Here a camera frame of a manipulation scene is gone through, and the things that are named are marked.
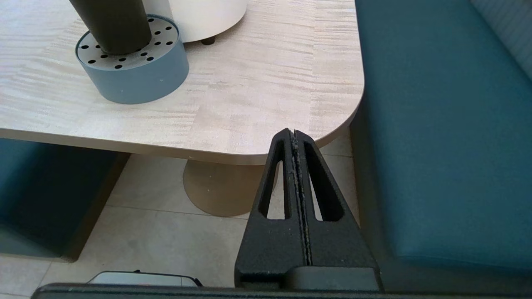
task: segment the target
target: teal bench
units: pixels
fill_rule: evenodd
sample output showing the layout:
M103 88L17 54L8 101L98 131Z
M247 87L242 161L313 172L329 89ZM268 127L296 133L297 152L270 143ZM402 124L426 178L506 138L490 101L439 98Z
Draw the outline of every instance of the teal bench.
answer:
M127 158L0 138L0 254L75 261Z
M388 292L532 293L528 60L477 9L528 38L532 2L487 2L355 1L365 75L351 127L356 187ZM505 7L530 15L507 21L529 33L498 23ZM502 40L532 53L532 38Z

